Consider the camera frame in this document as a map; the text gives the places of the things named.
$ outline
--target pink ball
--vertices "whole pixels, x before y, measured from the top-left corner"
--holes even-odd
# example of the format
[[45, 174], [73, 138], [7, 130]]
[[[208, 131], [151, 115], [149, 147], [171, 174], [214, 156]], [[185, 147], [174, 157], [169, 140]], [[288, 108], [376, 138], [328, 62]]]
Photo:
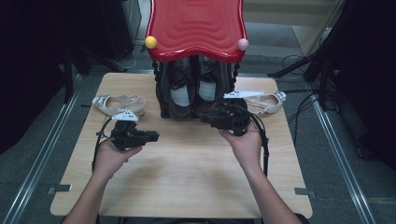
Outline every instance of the pink ball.
[[238, 40], [238, 48], [240, 50], [246, 50], [248, 48], [248, 40], [245, 38]]

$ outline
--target gray carpet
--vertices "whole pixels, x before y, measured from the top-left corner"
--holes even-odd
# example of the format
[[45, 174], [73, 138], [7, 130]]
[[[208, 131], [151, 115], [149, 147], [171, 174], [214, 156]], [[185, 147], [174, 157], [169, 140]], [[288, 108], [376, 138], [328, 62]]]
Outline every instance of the gray carpet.
[[[152, 70], [151, 60], [146, 52], [135, 53], [136, 65], [128, 72]], [[47, 194], [51, 186], [60, 183], [79, 132], [83, 126], [91, 100], [105, 73], [110, 70], [101, 64], [90, 61], [92, 70], [86, 76], [71, 115], [52, 150], [49, 161], [24, 209], [19, 223], [59, 223], [61, 217], [50, 213], [53, 195]], [[132, 55], [120, 63], [133, 64]], [[244, 57], [241, 62], [241, 76], [265, 77], [265, 74], [282, 69], [282, 58], [262, 56]], [[306, 83], [300, 75], [287, 75], [277, 78], [281, 91], [303, 90]], [[300, 102], [308, 92], [290, 93], [284, 104], [289, 118], [297, 112]], [[35, 157], [44, 144], [47, 134], [63, 106], [64, 90], [53, 97], [47, 108], [35, 120], [26, 135], [13, 148], [0, 155], [0, 220], [4, 220], [18, 187], [28, 175]], [[347, 128], [336, 112], [328, 111], [332, 125], [342, 143], [346, 156], [355, 171], [356, 177], [366, 194], [377, 223], [394, 223], [396, 220], [396, 174], [381, 161], [364, 161], [358, 157], [355, 145]], [[325, 132], [318, 119], [317, 112], [311, 106], [298, 118], [297, 129], [290, 123], [290, 133], [298, 133], [296, 151], [302, 168], [304, 181], [308, 189], [317, 197], [311, 198], [314, 215], [310, 223], [361, 223], [355, 205], [347, 189], [346, 182], [332, 153]], [[103, 217], [103, 223], [117, 223], [115, 217]]]

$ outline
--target desk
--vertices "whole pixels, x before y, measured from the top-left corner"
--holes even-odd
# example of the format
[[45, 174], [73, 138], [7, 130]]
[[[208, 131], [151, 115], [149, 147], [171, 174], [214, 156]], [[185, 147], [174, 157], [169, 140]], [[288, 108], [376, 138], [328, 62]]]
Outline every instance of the desk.
[[[237, 90], [276, 90], [271, 78], [239, 77]], [[109, 181], [100, 215], [116, 217], [211, 217], [259, 218], [259, 208], [248, 181], [230, 145], [217, 130], [198, 119], [177, 122], [162, 119], [155, 95], [154, 75], [106, 74], [97, 95], [139, 94], [146, 103], [146, 114], [137, 129], [157, 131], [158, 142], [125, 163]], [[50, 211], [64, 216], [75, 204], [91, 176], [91, 162], [98, 132], [107, 117], [92, 107], [61, 184], [73, 184], [68, 192], [57, 192]], [[295, 213], [312, 216], [305, 195], [294, 188], [305, 188], [283, 108], [262, 116], [269, 140], [268, 176], [280, 196]], [[106, 133], [114, 128], [108, 123]]]

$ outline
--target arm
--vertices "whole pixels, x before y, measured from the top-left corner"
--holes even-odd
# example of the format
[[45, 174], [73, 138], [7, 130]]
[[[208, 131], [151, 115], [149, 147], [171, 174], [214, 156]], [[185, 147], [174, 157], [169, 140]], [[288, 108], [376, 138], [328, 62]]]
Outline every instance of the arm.
[[262, 172], [262, 140], [259, 131], [253, 124], [249, 124], [246, 131], [239, 137], [225, 130], [219, 130], [219, 134], [231, 144], [233, 154], [239, 161], [259, 206], [262, 220], [264, 223], [301, 223]]
[[111, 141], [99, 146], [93, 174], [63, 223], [95, 223], [108, 181], [142, 147], [120, 151]]

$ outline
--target yellow ball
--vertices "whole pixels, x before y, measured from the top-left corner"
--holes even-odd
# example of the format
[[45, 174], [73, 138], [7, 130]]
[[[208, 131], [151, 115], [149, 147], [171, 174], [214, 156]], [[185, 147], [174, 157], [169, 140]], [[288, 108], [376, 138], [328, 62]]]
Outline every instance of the yellow ball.
[[149, 35], [149, 36], [146, 37], [146, 39], [145, 39], [145, 44], [146, 44], [146, 47], [147, 47], [148, 49], [154, 49], [155, 46], [157, 46], [157, 39], [156, 39], [154, 36]]

